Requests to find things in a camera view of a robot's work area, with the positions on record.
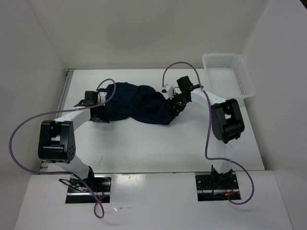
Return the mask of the navy blue shorts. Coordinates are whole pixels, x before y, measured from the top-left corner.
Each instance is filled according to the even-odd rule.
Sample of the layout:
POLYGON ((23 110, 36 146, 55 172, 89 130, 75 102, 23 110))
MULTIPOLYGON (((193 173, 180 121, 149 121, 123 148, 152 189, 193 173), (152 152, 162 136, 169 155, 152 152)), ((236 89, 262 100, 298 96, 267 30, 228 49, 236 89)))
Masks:
POLYGON ((166 104, 166 98, 148 85, 117 82, 115 94, 110 98, 111 121, 133 118, 154 125, 169 125, 175 114, 166 104))

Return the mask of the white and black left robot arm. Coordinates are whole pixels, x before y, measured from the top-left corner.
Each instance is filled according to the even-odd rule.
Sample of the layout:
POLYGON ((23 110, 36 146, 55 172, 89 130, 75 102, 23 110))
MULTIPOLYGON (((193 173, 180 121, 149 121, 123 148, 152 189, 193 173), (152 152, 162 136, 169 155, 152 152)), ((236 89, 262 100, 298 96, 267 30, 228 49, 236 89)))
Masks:
POLYGON ((75 131, 84 123, 110 122, 111 103, 105 104, 108 93, 86 91, 72 112, 41 124, 38 156, 53 163, 64 172, 71 173, 67 185, 78 191, 92 191, 99 180, 93 169, 82 162, 76 154, 75 131))

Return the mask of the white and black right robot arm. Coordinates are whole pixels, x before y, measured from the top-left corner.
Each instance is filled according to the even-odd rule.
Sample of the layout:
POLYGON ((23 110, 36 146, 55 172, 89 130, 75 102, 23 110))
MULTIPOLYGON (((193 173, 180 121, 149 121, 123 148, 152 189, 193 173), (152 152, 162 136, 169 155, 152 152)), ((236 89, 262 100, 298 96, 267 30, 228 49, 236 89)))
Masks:
POLYGON ((240 138, 245 124, 236 99, 219 97, 199 85, 193 85, 188 76, 177 80, 180 93, 172 85, 163 85, 162 92, 168 95, 166 104, 175 115, 179 115, 188 103, 196 103, 209 112, 209 127, 204 155, 213 161, 210 172, 211 185, 222 188, 232 179, 231 158, 234 154, 233 141, 240 138), (209 155, 210 135, 220 142, 221 149, 209 155))

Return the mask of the white perforated plastic basket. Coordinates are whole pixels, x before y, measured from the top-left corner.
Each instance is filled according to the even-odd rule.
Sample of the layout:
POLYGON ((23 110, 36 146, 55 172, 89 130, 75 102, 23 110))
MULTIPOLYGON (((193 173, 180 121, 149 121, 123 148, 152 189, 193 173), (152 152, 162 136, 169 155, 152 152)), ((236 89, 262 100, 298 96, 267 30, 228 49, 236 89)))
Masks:
POLYGON ((256 94, 244 58, 239 54, 212 53, 202 56, 210 92, 223 98, 246 99, 256 94))

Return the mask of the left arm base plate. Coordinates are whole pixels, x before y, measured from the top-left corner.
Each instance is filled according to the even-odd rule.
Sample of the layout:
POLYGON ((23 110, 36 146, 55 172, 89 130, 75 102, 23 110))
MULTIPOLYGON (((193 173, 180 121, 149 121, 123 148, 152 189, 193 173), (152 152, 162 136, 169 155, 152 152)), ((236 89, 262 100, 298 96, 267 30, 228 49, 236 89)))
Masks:
MULTIPOLYGON (((59 179, 59 181, 68 187, 66 204, 90 204, 96 202, 88 188, 79 180, 70 178, 69 180, 59 179)), ((111 176, 95 177, 95 184, 91 189, 101 203, 110 203, 111 176)))

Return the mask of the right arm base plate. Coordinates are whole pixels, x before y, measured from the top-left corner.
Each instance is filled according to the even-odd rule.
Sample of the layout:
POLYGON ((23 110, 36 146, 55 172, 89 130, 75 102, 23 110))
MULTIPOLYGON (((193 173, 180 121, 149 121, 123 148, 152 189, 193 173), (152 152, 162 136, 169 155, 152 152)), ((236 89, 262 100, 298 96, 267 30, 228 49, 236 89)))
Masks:
POLYGON ((231 178, 221 184, 214 183, 211 175, 201 173, 195 175, 197 198, 202 201, 224 201, 230 195, 231 200, 240 200, 240 191, 236 174, 233 173, 231 178))

